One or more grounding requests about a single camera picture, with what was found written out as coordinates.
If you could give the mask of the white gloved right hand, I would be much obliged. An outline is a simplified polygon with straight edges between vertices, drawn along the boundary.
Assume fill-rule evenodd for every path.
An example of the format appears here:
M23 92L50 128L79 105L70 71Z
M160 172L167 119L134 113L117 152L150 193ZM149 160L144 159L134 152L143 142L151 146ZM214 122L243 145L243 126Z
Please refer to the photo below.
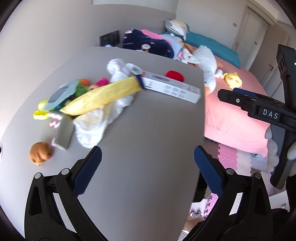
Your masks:
M271 128L268 127L265 131L264 137L267 139L267 169L270 173L274 171L274 168L279 164L278 145L273 140ZM292 168L289 176L292 177L296 174L295 159L296 159L296 144L293 143L287 152L287 159L293 161Z

